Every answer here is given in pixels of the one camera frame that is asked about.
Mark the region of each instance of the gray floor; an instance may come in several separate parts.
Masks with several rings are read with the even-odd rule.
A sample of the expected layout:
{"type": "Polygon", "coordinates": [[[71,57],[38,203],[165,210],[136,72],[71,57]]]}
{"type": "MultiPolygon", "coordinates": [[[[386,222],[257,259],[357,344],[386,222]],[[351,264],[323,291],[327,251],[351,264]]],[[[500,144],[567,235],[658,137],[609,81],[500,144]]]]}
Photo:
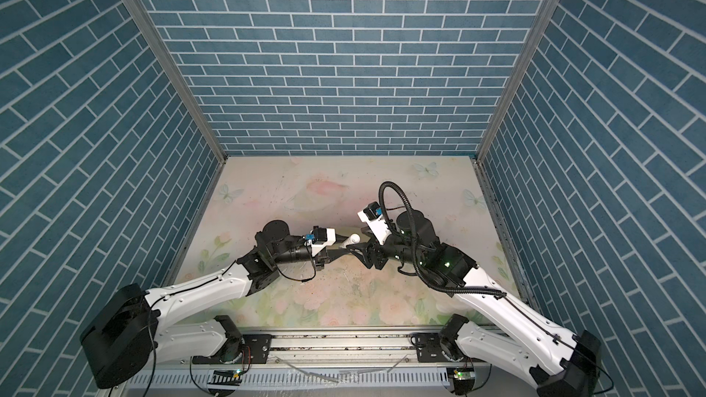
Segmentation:
{"type": "MultiPolygon", "coordinates": [[[[142,389],[129,391],[126,397],[141,397],[142,389]]],[[[194,390],[152,390],[147,397],[204,397],[206,394],[194,390]]],[[[357,388],[357,389],[316,389],[310,391],[236,391],[233,397],[449,397],[452,394],[444,388],[357,388]]],[[[532,387],[500,368],[493,368],[488,383],[473,391],[473,397],[536,397],[532,387]]]]}

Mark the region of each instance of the brick wallpaper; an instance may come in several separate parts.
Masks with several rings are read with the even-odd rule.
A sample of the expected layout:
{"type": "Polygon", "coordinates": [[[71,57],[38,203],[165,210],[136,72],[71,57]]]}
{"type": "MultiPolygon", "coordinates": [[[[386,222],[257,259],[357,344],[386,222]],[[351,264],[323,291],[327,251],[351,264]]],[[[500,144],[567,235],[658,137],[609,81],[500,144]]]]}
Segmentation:
{"type": "Polygon", "coordinates": [[[541,0],[143,0],[231,155],[472,154],[541,0]]]}
{"type": "Polygon", "coordinates": [[[0,396],[82,396],[86,320],[160,284],[216,163],[120,0],[0,22],[0,396]]]}
{"type": "Polygon", "coordinates": [[[543,312],[620,396],[706,395],[705,59],[706,0],[561,0],[488,156],[543,312]]]}

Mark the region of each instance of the floral tabletop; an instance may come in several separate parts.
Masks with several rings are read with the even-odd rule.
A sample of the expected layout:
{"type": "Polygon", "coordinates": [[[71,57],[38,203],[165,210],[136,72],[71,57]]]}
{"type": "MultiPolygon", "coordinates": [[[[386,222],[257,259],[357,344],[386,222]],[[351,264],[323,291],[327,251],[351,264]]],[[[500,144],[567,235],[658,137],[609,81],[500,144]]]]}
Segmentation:
{"type": "MultiPolygon", "coordinates": [[[[314,225],[359,233],[357,212],[376,201],[380,183],[390,180],[432,221],[443,242],[465,251],[517,294],[470,159],[425,158],[229,158],[177,282],[227,267],[253,248],[255,233],[273,219],[286,221],[294,235],[314,225]]],[[[386,191],[385,203],[401,205],[392,190],[386,191]]],[[[307,283],[280,277],[252,296],[212,307],[188,322],[228,314],[241,327],[434,325],[454,313],[485,322],[480,313],[418,278],[401,276],[398,266],[389,261],[383,270],[368,270],[353,256],[341,257],[307,283]]],[[[292,278],[312,275],[308,263],[283,271],[292,278]]]]}

